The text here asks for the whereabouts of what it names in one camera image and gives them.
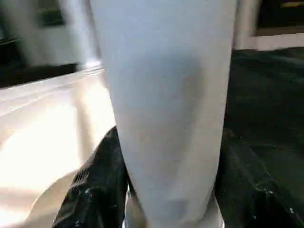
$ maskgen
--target white tube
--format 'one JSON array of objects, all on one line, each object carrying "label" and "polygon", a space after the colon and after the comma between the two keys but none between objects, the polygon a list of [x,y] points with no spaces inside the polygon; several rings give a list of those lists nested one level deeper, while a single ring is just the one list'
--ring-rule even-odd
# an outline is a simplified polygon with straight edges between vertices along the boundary
[{"label": "white tube", "polygon": [[235,0],[91,0],[150,228],[198,228],[218,168]]},{"label": "white tube", "polygon": [[63,15],[73,35],[73,42],[81,61],[80,68],[101,66],[101,54],[95,34],[89,0],[60,0]]}]

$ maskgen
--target white cylinder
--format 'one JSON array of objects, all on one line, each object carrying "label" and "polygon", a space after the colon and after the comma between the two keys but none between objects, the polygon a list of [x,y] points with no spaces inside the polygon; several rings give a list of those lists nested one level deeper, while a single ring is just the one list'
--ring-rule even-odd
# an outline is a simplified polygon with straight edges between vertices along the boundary
[{"label": "white cylinder", "polygon": [[60,0],[60,6],[73,35],[73,43],[81,61],[80,68],[100,67],[101,54],[89,0]]},{"label": "white cylinder", "polygon": [[236,1],[91,4],[148,227],[202,227],[218,168]]}]

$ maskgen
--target black surface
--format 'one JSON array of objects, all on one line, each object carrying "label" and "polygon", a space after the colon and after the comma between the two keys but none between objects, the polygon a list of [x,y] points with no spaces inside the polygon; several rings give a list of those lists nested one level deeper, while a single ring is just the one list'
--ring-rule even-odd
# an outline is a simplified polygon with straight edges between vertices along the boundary
[{"label": "black surface", "polygon": [[0,75],[5,69],[22,69],[26,66],[18,42],[14,37],[0,39]]},{"label": "black surface", "polygon": [[258,15],[258,28],[304,26],[304,1],[262,0]]},{"label": "black surface", "polygon": [[229,228],[304,227],[303,57],[233,54],[216,184]]},{"label": "black surface", "polygon": [[37,66],[23,69],[0,68],[0,88],[16,86],[76,72],[77,64]]}]

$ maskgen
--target white surface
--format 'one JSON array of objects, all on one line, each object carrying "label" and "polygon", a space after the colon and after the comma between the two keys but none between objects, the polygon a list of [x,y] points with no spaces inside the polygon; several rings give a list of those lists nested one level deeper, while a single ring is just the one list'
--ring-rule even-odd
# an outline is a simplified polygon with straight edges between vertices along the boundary
[{"label": "white surface", "polygon": [[22,223],[42,193],[31,217],[54,214],[73,176],[45,190],[77,170],[115,125],[101,73],[0,90],[0,227]]},{"label": "white surface", "polygon": [[62,65],[77,63],[82,54],[76,50],[79,44],[66,26],[39,27],[32,0],[1,0],[4,16],[12,34],[21,41],[21,50],[30,66]]},{"label": "white surface", "polygon": [[275,50],[304,47],[304,33],[255,37],[260,0],[238,0],[235,49]]},{"label": "white surface", "polygon": [[197,227],[218,168],[236,1],[91,3],[149,227]]},{"label": "white surface", "polygon": [[61,0],[60,6],[67,28],[73,35],[71,42],[79,56],[81,66],[84,68],[100,66],[101,53],[96,41],[90,1]]}]

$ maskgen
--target white wall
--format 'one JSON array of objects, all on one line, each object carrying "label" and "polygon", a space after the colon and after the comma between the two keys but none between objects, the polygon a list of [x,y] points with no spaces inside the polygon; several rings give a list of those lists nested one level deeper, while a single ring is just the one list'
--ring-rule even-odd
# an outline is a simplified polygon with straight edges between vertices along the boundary
[{"label": "white wall", "polygon": [[255,37],[260,0],[239,0],[235,49],[275,50],[304,47],[304,33]]},{"label": "white wall", "polygon": [[38,27],[31,0],[2,0],[0,4],[12,32],[21,39],[21,50],[30,66],[79,61],[65,26]]}]

